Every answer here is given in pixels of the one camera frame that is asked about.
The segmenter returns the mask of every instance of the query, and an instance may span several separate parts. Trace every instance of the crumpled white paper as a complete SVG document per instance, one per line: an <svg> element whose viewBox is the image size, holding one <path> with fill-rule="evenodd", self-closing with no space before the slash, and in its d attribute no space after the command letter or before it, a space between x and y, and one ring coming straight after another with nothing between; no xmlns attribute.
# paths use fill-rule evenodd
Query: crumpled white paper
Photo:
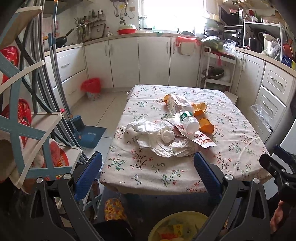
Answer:
<svg viewBox="0 0 296 241"><path fill-rule="evenodd" d="M134 131L142 133L137 142L142 148L150 148L159 156L188 156L198 152L198 145L186 137L176 136L174 125L167 121L160 124L141 119L131 122L126 129L132 127Z"/></svg>

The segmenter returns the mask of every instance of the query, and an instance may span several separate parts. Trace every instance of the green bottle label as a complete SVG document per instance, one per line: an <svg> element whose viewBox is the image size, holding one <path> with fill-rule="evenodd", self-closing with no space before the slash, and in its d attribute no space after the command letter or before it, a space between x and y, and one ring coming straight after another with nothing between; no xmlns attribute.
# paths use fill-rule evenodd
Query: green bottle label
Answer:
<svg viewBox="0 0 296 241"><path fill-rule="evenodd" d="M180 115L180 121L182 121L187 117L187 116L193 116L191 112L185 111L182 115Z"/></svg>

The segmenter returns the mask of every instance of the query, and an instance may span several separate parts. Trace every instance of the red bowl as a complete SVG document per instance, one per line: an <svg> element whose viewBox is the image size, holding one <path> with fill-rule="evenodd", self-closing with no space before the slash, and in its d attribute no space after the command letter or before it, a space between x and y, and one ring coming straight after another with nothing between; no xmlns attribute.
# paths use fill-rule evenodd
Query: red bowl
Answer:
<svg viewBox="0 0 296 241"><path fill-rule="evenodd" d="M117 30L118 34L134 34L137 30L133 28Z"/></svg>

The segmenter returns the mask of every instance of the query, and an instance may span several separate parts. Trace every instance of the blue gripper pad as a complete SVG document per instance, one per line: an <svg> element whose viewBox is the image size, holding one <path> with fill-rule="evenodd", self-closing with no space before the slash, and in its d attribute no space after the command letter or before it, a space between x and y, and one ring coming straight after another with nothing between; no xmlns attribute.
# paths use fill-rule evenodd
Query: blue gripper pad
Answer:
<svg viewBox="0 0 296 241"><path fill-rule="evenodd" d="M199 152L194 155L193 163L207 192L215 201L219 202L222 199L221 182Z"/></svg>
<svg viewBox="0 0 296 241"><path fill-rule="evenodd" d="M86 168L75 183L74 199L79 201L86 197L93 181L103 163L103 158L100 152L97 152L91 160L88 161Z"/></svg>

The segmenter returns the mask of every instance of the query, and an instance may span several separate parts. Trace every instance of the table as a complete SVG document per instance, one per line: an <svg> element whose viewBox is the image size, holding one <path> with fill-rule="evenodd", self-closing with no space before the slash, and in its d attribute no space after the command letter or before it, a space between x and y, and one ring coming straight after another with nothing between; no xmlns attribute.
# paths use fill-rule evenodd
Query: table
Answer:
<svg viewBox="0 0 296 241"><path fill-rule="evenodd" d="M139 133L128 123L145 118L158 123L171 117L163 97L169 93L184 95L190 102L205 102L206 117L215 126L208 135L216 147L200 151L206 160L222 172L239 180L257 177L262 183L270 174L259 164L259 157L268 153L260 137L239 109L220 91L160 85L136 85L116 129L103 165L100 183L121 193L172 195L205 191L193 165L193 155L160 157L137 143Z"/></svg>

